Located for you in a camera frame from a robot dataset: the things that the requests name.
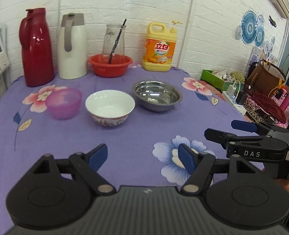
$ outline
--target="blue flower print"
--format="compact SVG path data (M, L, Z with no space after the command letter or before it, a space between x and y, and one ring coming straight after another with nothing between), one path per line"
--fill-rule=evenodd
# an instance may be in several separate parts
M181 143L186 144L197 154L208 153L215 156L212 151L207 150L207 147L202 142L197 140L190 142L187 138L178 135L174 139L171 139L170 144L164 142L154 144L153 155L165 164L161 169L162 176L164 176L168 182L176 183L179 186L182 186L190 177L178 158L178 146Z

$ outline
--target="pink flower print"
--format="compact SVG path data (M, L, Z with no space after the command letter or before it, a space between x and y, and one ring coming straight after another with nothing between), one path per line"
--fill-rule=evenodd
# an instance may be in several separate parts
M205 86L203 86L201 83L196 81L194 78L184 78L184 81L181 85L188 90L191 91L197 91L200 94L206 95L206 96L212 96L212 92L208 90Z
M31 112L37 112L41 113L47 109L45 105L46 98L52 93L52 91L57 91L66 88L66 86L59 86L55 87L55 85L52 86L44 86L39 90L37 94L31 93L28 95L24 100L23 104L32 104L30 111Z

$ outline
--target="green box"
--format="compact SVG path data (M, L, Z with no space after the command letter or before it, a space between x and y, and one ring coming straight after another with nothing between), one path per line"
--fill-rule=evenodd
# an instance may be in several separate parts
M233 85L233 82L225 82L212 74L211 70L203 70L201 79L215 87L216 89L222 91L227 91L229 85ZM239 83L236 84L236 92L238 92ZM243 89L243 83L240 84L240 90Z

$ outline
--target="wall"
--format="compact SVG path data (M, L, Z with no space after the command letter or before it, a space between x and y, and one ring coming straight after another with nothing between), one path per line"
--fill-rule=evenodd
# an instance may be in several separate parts
M273 54L279 56L286 20L269 0L194 0L193 7L192 27L179 67L196 79L203 69L248 70L253 44L246 45L235 36L241 18L250 9L264 16L265 40L276 36ZM269 15L277 23L276 28L270 25Z
M151 21L186 23L191 0L0 0L0 24L7 28L11 78L23 75L18 29L26 16L25 9L45 7L49 25L53 60L56 65L56 34L61 18L69 12L85 14L89 55L100 53L108 23L122 23L127 18L126 55L140 61L144 53L146 28ZM185 24L178 27L178 43L173 65L178 62Z

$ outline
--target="orange label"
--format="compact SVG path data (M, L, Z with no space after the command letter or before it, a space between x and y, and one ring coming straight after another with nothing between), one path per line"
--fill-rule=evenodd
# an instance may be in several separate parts
M175 42L147 39L144 61L160 64L171 64L175 51Z

